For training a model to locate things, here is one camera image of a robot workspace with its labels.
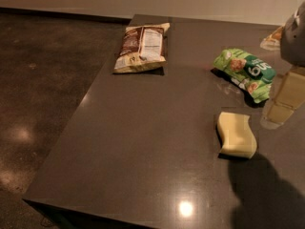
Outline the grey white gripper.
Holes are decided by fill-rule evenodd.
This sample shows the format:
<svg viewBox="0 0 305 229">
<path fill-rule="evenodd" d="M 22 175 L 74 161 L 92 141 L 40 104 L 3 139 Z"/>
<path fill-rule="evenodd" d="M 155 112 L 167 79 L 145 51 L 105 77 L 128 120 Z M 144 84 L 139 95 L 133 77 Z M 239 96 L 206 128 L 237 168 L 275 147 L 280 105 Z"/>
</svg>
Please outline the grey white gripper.
<svg viewBox="0 0 305 229">
<path fill-rule="evenodd" d="M 305 102 L 305 2 L 287 20 L 280 40 L 281 58 L 292 66 L 277 77 L 260 124 L 270 130 L 282 126 Z"/>
</svg>

